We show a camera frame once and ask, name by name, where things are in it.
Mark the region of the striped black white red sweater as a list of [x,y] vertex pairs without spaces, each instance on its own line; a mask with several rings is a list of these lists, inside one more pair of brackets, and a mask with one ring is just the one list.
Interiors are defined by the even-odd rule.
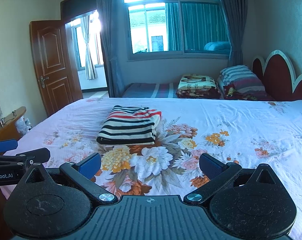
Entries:
[[101,145],[153,145],[161,111],[115,105],[97,135]]

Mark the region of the wooden bedside table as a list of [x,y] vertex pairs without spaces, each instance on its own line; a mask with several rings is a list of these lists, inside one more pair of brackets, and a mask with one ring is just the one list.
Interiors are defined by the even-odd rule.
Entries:
[[20,140],[22,135],[18,132],[15,123],[26,113],[26,107],[22,106],[5,117],[4,124],[0,124],[0,141],[15,139]]

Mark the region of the white plastic bag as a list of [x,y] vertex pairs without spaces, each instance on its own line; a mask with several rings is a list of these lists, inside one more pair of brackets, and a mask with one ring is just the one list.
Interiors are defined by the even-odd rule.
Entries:
[[29,118],[25,118],[24,116],[20,117],[15,122],[15,126],[20,135],[25,135],[28,131],[32,129],[32,124]]

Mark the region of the pink floral bed sheet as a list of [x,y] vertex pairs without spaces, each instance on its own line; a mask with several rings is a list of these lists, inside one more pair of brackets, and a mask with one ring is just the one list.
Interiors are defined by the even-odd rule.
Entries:
[[[161,112],[153,145],[98,144],[116,105]],[[9,155],[42,147],[51,153],[47,167],[98,152],[102,166],[93,181],[118,197],[188,194],[208,182],[199,168],[204,153],[243,168],[267,163],[297,207],[290,237],[302,239],[302,101],[83,99],[32,128]]]

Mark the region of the brown wooden door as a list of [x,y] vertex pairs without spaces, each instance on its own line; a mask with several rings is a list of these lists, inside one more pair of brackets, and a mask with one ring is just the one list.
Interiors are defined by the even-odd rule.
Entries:
[[35,75],[46,114],[83,98],[78,71],[71,65],[65,25],[59,20],[30,22]]

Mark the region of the colourful red patterned cloth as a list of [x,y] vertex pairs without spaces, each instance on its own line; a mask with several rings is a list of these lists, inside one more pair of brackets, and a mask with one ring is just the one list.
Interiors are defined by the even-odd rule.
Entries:
[[245,100],[245,101],[257,101],[258,99],[250,94],[239,93],[233,84],[223,87],[224,98],[226,100]]

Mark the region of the folded cartoon print blanket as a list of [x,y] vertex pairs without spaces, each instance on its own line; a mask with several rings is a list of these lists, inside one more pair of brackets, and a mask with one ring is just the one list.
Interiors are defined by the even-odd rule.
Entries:
[[177,86],[176,96],[186,99],[219,99],[221,92],[217,82],[210,76],[184,74]]

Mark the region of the white sheer hallway curtain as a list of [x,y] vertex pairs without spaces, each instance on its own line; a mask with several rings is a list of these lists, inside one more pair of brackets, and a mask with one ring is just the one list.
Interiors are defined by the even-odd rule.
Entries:
[[94,80],[98,77],[96,71],[98,53],[94,18],[94,14],[89,14],[80,19],[80,27],[85,44],[85,74],[87,80]]

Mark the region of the striped grey pink pillow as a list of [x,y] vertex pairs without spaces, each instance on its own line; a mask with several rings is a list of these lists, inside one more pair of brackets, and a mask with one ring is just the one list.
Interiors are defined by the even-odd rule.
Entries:
[[241,94],[250,94],[257,98],[267,96],[261,80],[246,65],[237,65],[221,70],[217,83],[221,89],[231,85]]

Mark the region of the striped purple grey bed sheet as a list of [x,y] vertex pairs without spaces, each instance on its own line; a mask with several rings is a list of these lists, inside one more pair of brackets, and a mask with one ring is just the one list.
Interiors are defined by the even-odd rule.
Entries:
[[178,83],[132,83],[123,98],[177,98]]

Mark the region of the red white scalloped headboard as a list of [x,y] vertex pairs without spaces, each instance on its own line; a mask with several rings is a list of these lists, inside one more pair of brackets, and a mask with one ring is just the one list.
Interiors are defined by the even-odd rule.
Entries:
[[296,75],[292,61],[281,50],[272,51],[267,59],[256,56],[252,61],[252,72],[274,100],[302,100],[302,74]]

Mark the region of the light blue folded quilt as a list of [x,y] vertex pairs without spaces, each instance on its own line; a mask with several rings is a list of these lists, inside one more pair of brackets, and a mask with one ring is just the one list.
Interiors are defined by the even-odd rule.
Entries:
[[204,46],[205,51],[215,51],[218,54],[229,54],[231,45],[227,41],[209,42]]

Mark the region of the aluminium framed window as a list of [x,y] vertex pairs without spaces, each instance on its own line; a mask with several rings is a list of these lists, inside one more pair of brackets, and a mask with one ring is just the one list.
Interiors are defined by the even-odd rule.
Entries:
[[133,59],[216,55],[209,42],[227,41],[219,0],[124,0],[129,54]]

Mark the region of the grey curtain left of window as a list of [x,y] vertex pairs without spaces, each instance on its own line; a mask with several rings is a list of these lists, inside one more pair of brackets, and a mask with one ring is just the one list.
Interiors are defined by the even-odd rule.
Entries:
[[124,92],[124,81],[118,61],[118,15],[116,0],[96,0],[102,25],[101,43],[109,97],[120,98]]

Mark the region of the grey curtain of window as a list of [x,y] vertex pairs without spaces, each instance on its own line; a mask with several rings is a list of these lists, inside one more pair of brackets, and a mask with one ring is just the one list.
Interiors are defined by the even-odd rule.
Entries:
[[247,19],[248,0],[220,0],[231,46],[228,65],[242,65],[242,42]]
[[96,0],[102,25],[101,43],[109,97],[120,98],[124,92],[124,81],[118,61],[118,15],[116,0]]

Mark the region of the grey curtain right of window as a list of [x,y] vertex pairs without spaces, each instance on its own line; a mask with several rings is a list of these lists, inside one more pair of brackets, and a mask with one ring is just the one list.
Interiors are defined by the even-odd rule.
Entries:
[[228,65],[242,65],[242,42],[247,19],[248,0],[220,0],[231,46]]

